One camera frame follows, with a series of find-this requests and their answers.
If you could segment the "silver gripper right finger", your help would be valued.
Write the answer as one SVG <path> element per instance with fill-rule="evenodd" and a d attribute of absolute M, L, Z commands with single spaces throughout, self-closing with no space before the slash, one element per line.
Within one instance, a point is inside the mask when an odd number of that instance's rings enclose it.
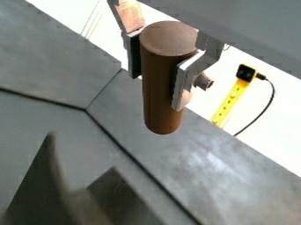
<path fill-rule="evenodd" d="M 171 108 L 177 112 L 191 99 L 191 89 L 197 75 L 217 61 L 224 43 L 197 32 L 196 52 L 183 60 L 175 69 Z"/>

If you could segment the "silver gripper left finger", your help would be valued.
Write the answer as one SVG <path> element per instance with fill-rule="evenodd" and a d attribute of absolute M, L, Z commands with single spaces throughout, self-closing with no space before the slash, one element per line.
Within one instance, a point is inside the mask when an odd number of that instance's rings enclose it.
<path fill-rule="evenodd" d="M 140 75 L 140 31 L 145 26 L 137 0 L 106 0 L 121 30 L 122 47 L 127 50 L 128 73 L 132 79 Z"/>

